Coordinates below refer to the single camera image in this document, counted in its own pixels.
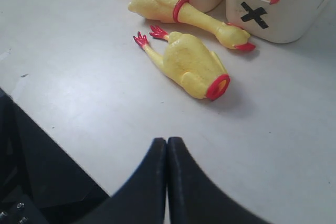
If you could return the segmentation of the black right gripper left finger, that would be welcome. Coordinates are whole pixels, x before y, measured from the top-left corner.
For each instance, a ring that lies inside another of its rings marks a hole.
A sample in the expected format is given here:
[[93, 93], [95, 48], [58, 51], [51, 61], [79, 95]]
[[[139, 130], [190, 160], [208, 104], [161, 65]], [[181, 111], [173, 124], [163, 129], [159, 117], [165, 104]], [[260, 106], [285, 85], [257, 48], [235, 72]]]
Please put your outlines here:
[[163, 223], [166, 206], [166, 148], [165, 139], [155, 138], [125, 184], [76, 223]]

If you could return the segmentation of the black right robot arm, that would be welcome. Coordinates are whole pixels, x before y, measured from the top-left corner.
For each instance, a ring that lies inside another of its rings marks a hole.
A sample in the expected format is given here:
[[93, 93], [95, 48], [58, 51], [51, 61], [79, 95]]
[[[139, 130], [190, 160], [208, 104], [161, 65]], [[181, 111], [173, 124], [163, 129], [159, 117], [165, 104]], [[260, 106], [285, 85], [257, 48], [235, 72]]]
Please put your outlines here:
[[183, 140], [155, 138], [108, 194], [1, 93], [1, 223], [263, 223], [221, 191]]

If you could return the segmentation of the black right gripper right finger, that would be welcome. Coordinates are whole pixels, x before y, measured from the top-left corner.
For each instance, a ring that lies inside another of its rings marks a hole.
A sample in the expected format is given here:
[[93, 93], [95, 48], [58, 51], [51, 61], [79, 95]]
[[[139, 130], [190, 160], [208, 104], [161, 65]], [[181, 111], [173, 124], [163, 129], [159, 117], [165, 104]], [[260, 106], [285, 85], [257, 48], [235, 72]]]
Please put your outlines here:
[[168, 139], [167, 165], [171, 223], [265, 223], [207, 177], [182, 138]]

